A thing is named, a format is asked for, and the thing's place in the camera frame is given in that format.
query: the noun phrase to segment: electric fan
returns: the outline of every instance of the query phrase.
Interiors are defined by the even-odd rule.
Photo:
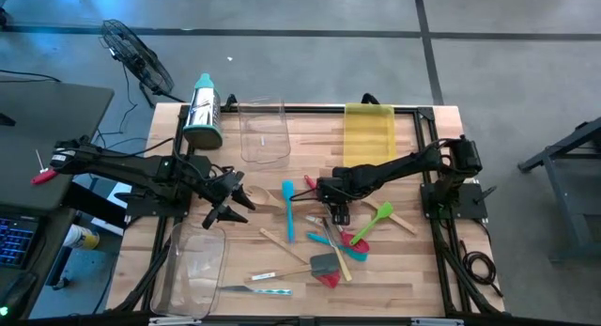
[[[123,63],[140,81],[140,90],[151,108],[154,108],[154,103],[145,92],[145,86],[154,95],[186,102],[171,96],[174,84],[169,72],[159,61],[157,54],[148,49],[125,24],[118,20],[103,21],[100,33],[113,59]]]

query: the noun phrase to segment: black desk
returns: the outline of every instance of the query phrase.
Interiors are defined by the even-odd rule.
[[[0,81],[13,80],[20,79],[0,76]],[[113,95],[107,88],[55,82],[0,84],[0,113],[16,121],[14,127],[0,126],[0,212],[43,218],[41,238],[26,269],[39,279],[23,317],[31,312],[75,216],[75,210],[65,206],[65,195],[82,190],[66,175],[32,186],[30,179],[39,173],[36,149],[47,166],[57,140],[92,137]],[[0,287],[18,273],[0,268]]]

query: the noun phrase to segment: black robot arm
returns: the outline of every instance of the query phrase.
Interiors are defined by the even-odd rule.
[[[449,154],[441,153],[445,147]],[[481,170],[475,143],[462,135],[458,139],[440,139],[420,152],[380,165],[334,167],[332,177],[317,179],[316,194],[319,201],[330,207],[334,224],[348,225],[347,203],[367,197],[388,181],[420,172],[440,171],[434,198],[440,203],[452,204],[463,181]]]
[[[254,210],[253,203],[242,189],[240,181],[244,174],[233,167],[222,168],[211,164],[205,156],[180,156],[173,151],[170,156],[138,157],[90,144],[87,137],[79,140],[59,141],[54,146],[50,165],[58,173],[80,175],[91,173],[115,181],[127,183],[141,189],[143,194],[132,194],[166,204],[177,204],[185,200],[186,187],[212,204],[212,210],[203,222],[209,228],[215,219],[247,223],[226,202],[232,199],[242,206]],[[221,175],[210,176],[215,166]]]

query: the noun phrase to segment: red handle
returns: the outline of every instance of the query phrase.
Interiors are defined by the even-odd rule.
[[[304,181],[306,181],[306,182],[307,182],[307,185],[309,185],[309,187],[310,187],[311,189],[313,189],[313,190],[314,190],[314,189],[316,189],[316,188],[317,188],[317,185],[316,185],[316,183],[315,183],[315,182],[314,182],[314,181],[311,179],[311,177],[309,177],[308,175],[304,175]]]
[[[48,171],[40,173],[39,175],[37,175],[33,179],[31,179],[31,183],[34,185],[40,185],[50,179],[53,179],[57,175],[58,175],[58,172],[56,172],[54,170],[48,170]]]

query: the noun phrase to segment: fan stand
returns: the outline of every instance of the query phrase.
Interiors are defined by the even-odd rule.
[[[140,86],[140,91],[142,91],[142,94],[144,95],[144,98],[145,98],[145,99],[146,99],[146,101],[148,102],[148,106],[149,106],[151,109],[154,109],[154,108],[155,108],[155,103],[153,103],[153,102],[150,100],[150,96],[148,96],[148,94],[146,93],[146,87],[144,86],[144,84],[143,84],[142,82],[139,82],[139,84],[138,84],[138,85]],[[172,99],[172,100],[174,100],[174,101],[178,101],[178,102],[186,103],[186,101],[184,101],[184,100],[182,100],[182,99],[179,99],[179,98],[177,98],[177,97],[175,97],[175,96],[171,96],[170,94],[163,93],[163,92],[161,92],[161,91],[153,92],[152,94],[153,94],[153,95],[155,95],[155,96],[164,96],[164,97],[166,97],[166,98],[169,98],[169,99]]]

